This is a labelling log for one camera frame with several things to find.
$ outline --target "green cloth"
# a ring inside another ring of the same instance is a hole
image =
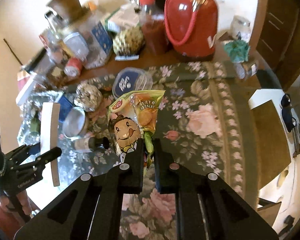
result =
[[[242,40],[235,40],[224,45],[224,50],[230,57],[232,63],[248,61],[250,46]]]

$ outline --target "wall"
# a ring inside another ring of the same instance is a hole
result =
[[[16,74],[18,62],[3,42],[5,38],[26,63],[42,46],[38,35],[47,27],[44,13],[49,0],[0,0],[0,128],[2,149],[8,152],[17,146],[16,135],[20,126]],[[99,0],[108,11],[128,0]],[[258,0],[217,0],[220,31],[229,28],[234,14],[247,17],[253,26]]]

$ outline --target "potato crackers bag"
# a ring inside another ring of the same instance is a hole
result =
[[[119,97],[108,111],[108,127],[114,141],[117,155],[124,162],[125,155],[137,148],[138,138],[145,141],[150,165],[158,106],[164,95],[163,90],[131,91]]]

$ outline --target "red thermos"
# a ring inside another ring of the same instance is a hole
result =
[[[166,0],[164,20],[167,37],[180,54],[203,58],[214,53],[218,25],[215,0]]]

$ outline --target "condiment bottle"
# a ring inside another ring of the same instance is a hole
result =
[[[103,137],[101,139],[97,139],[95,137],[81,138],[73,141],[72,147],[79,153],[94,152],[98,147],[108,149],[109,140],[107,137]]]
[[[155,0],[139,0],[139,22],[146,40],[146,46],[155,55],[168,51],[169,41],[166,37],[164,14],[155,5]]]

